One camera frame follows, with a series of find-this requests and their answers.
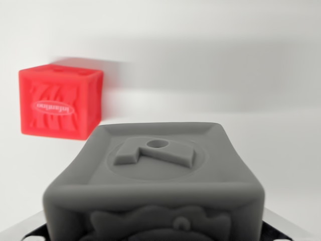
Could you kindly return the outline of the black-padded silver gripper left finger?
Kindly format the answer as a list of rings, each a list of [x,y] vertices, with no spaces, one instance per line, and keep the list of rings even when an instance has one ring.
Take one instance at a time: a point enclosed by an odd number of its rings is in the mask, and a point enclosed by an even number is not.
[[[50,240],[43,211],[1,232],[1,240]]]

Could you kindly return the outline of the black-padded silver gripper right finger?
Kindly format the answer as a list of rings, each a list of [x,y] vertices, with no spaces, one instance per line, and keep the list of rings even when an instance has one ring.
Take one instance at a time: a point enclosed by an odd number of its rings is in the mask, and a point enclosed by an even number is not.
[[[320,240],[320,237],[265,208],[261,240]]]

